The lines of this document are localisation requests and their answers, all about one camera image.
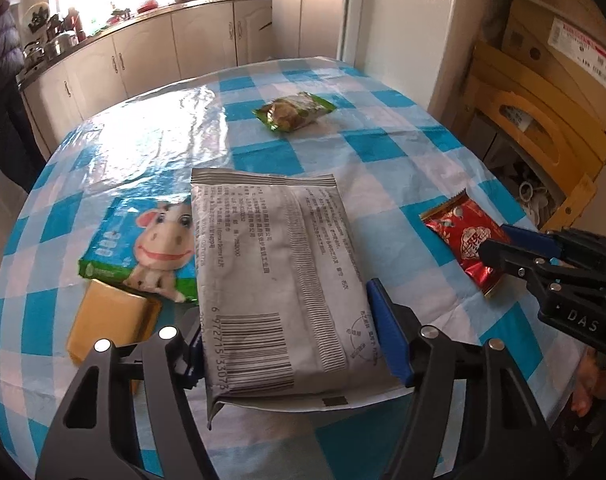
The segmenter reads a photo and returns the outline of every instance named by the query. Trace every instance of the silver screw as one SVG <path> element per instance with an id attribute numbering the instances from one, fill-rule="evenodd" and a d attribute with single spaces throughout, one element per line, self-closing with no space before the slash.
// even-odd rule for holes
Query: silver screw
<path id="1" fill-rule="evenodd" d="M 158 335 L 160 336 L 161 339 L 171 339 L 177 333 L 179 333 L 179 331 L 176 330 L 176 327 L 174 327 L 174 326 L 164 326 L 163 328 L 161 328 L 158 331 Z"/>
<path id="2" fill-rule="evenodd" d="M 505 350 L 505 343 L 501 339 L 490 339 L 490 348 L 492 350 Z"/>
<path id="3" fill-rule="evenodd" d="M 420 335 L 422 335 L 425 339 L 436 339 L 438 334 L 438 328 L 435 326 L 427 325 L 420 329 Z"/>
<path id="4" fill-rule="evenodd" d="M 94 350 L 97 352 L 105 352 L 112 343 L 110 343 L 109 339 L 99 339 L 96 343 L 94 343 Z"/>

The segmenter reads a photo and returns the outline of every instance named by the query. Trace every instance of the table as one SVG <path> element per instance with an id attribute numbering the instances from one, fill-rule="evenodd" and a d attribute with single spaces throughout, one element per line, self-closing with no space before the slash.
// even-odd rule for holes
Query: table
<path id="1" fill-rule="evenodd" d="M 252 115 L 264 102 L 310 91 L 337 110 L 298 132 L 270 132 Z M 29 195 L 0 270 L 0 433 L 31 476 L 48 425 L 76 368 L 65 341 L 84 295 L 77 260 L 115 196 L 190 190 L 192 167 L 286 175 L 333 173 L 365 278 L 452 339 L 502 338 L 544 415 L 566 400 L 582 346 L 536 320 L 523 283 L 507 278 L 486 300 L 419 214 L 467 187 L 499 224 L 533 228 L 475 156 L 402 94 L 337 61 L 313 58 L 233 68 L 144 94 L 71 132 Z M 166 302 L 158 322 L 184 306 Z M 354 411 L 260 412 L 226 406 L 206 429 L 202 385 L 188 393 L 223 480 L 378 478 L 410 396 Z M 438 473 L 452 467 L 464 386 L 454 390 Z M 145 466 L 160 473 L 135 400 Z"/>

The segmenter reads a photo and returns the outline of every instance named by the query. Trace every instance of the black pants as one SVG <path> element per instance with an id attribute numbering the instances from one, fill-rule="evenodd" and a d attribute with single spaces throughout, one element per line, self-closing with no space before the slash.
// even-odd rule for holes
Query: black pants
<path id="1" fill-rule="evenodd" d="M 45 163 L 19 89 L 11 80 L 0 91 L 0 170 L 29 193 Z"/>

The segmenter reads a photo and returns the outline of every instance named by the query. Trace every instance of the red snack bag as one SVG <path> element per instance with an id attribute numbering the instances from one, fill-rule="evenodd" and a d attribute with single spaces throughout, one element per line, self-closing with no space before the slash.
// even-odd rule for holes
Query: red snack bag
<path id="1" fill-rule="evenodd" d="M 465 273 L 486 294 L 502 276 L 500 270 L 483 265 L 478 246 L 488 238 L 510 243 L 498 224 L 467 196 L 467 190 L 420 215 L 423 223 L 452 249 Z"/>

